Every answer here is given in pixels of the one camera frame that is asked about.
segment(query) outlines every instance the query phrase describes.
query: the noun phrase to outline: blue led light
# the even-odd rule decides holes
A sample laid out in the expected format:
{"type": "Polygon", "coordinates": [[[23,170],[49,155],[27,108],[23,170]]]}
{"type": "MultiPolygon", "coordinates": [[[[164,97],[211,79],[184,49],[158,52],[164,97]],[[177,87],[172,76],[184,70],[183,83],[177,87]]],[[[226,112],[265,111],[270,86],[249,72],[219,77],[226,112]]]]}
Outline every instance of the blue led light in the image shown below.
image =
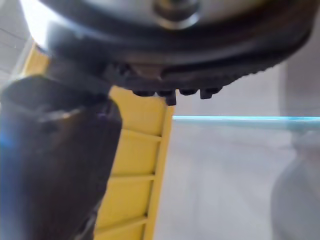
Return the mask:
{"type": "Polygon", "coordinates": [[[258,128],[317,128],[319,116],[173,116],[180,124],[210,124],[258,128]]]}
{"type": "Polygon", "coordinates": [[[320,123],[320,116],[173,116],[175,121],[286,121],[320,123]]]}

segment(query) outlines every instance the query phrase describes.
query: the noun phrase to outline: gray floor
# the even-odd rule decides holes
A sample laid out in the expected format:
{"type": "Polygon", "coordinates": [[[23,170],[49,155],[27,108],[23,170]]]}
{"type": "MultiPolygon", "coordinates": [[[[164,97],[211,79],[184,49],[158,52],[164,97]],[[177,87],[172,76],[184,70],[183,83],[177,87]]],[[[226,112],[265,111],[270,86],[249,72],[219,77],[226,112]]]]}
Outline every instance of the gray floor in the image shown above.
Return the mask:
{"type": "Polygon", "coordinates": [[[29,37],[19,0],[0,0],[0,85],[11,77],[29,37]]]}
{"type": "MultiPolygon", "coordinates": [[[[320,116],[319,41],[176,114],[320,116]]],[[[319,240],[320,131],[272,128],[175,122],[154,239],[319,240]]]]}

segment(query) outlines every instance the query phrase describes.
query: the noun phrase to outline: yellow ladder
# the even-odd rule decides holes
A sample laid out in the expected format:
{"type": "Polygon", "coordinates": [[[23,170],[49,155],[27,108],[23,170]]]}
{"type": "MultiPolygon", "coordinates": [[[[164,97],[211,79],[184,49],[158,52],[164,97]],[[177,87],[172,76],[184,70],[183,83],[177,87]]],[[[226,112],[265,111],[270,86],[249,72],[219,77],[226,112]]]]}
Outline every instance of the yellow ladder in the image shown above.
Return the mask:
{"type": "MultiPolygon", "coordinates": [[[[42,74],[48,63],[33,47],[23,75],[42,74]]],[[[123,129],[95,240],[152,240],[174,108],[160,97],[138,97],[118,87],[110,95],[121,111],[123,129]]]]}

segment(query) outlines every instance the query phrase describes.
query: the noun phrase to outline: yellow ladder rung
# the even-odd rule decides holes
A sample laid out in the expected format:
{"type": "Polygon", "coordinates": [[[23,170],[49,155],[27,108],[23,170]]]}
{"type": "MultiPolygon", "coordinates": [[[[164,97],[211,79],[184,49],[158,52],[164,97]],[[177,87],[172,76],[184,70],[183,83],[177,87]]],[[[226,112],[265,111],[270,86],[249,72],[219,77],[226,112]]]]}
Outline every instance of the yellow ladder rung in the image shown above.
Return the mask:
{"type": "Polygon", "coordinates": [[[148,218],[146,216],[138,217],[130,221],[126,221],[124,223],[120,223],[110,227],[96,230],[94,235],[99,238],[106,238],[106,237],[109,237],[110,235],[122,233],[124,231],[144,225],[147,223],[147,221],[148,221],[148,218]]]}
{"type": "Polygon", "coordinates": [[[147,182],[155,179],[154,174],[146,175],[113,175],[109,178],[108,184],[131,183],[131,182],[147,182]]]}
{"type": "Polygon", "coordinates": [[[162,139],[160,136],[145,134],[142,132],[132,131],[132,130],[128,130],[128,129],[122,129],[121,134],[123,136],[140,138],[140,139],[144,139],[144,140],[151,140],[153,142],[161,142],[161,139],[162,139]]]}

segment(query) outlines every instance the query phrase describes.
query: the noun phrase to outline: black post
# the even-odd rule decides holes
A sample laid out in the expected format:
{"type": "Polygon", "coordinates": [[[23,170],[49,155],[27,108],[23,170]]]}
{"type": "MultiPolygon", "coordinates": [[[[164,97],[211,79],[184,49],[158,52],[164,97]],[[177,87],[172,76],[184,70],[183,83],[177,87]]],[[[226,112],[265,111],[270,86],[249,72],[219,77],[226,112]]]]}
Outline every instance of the black post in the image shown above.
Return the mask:
{"type": "Polygon", "coordinates": [[[122,128],[117,105],[41,76],[11,84],[0,102],[0,239],[91,238],[122,128]]]}

